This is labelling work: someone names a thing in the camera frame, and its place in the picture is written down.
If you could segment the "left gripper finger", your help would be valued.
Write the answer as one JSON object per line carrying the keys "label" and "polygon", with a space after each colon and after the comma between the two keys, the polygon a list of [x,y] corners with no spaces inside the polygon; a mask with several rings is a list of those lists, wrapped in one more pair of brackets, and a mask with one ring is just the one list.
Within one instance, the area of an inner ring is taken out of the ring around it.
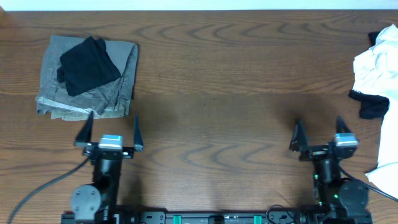
{"label": "left gripper finger", "polygon": [[76,143],[90,143],[91,142],[91,134],[93,128],[93,117],[94,112],[90,112],[88,119],[85,124],[81,128],[80,132],[77,134],[75,138]]}
{"label": "left gripper finger", "polygon": [[139,129],[138,115],[134,116],[134,146],[135,147],[143,147],[144,146],[144,141],[142,139],[141,131]]}

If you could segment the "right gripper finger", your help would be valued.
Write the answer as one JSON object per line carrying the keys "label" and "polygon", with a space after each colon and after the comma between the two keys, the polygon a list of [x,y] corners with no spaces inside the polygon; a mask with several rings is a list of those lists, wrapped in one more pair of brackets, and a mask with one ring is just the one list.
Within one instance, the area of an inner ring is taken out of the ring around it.
{"label": "right gripper finger", "polygon": [[289,150],[294,152],[304,152],[308,148],[307,134],[301,119],[297,119],[294,125],[292,139],[290,140]]}
{"label": "right gripper finger", "polygon": [[346,125],[341,116],[336,120],[336,134],[351,133],[350,128]]}

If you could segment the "white t-shirt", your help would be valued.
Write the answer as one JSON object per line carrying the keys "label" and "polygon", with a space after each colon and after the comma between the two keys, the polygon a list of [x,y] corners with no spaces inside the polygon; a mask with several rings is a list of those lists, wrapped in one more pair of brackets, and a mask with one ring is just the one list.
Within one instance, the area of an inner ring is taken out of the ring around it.
{"label": "white t-shirt", "polygon": [[366,177],[385,193],[397,197],[397,27],[392,24],[376,43],[353,62],[353,91],[383,96],[389,107],[383,117],[377,167]]}

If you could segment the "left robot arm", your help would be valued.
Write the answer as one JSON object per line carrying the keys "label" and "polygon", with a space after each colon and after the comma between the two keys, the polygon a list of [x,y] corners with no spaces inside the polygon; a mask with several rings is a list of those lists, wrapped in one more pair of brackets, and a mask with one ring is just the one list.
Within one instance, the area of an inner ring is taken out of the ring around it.
{"label": "left robot arm", "polygon": [[75,146],[83,148],[83,155],[93,166],[90,184],[77,187],[72,193],[70,206],[72,223],[138,223],[139,216],[117,205],[119,181],[123,160],[132,159],[135,152],[144,150],[139,130],[139,118],[134,117],[134,145],[124,146],[123,137],[105,134],[99,142],[91,140],[94,114],[75,138]]}

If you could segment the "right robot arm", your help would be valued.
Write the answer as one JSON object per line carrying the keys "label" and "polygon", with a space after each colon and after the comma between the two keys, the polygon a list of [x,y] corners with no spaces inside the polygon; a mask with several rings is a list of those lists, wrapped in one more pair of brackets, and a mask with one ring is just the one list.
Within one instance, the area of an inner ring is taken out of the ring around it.
{"label": "right robot arm", "polygon": [[299,152],[299,160],[313,164],[313,193],[318,205],[300,209],[300,223],[372,223],[366,209],[369,189],[341,170],[341,161],[354,155],[359,141],[345,122],[336,120],[333,139],[311,146],[302,120],[295,121],[289,149]]}

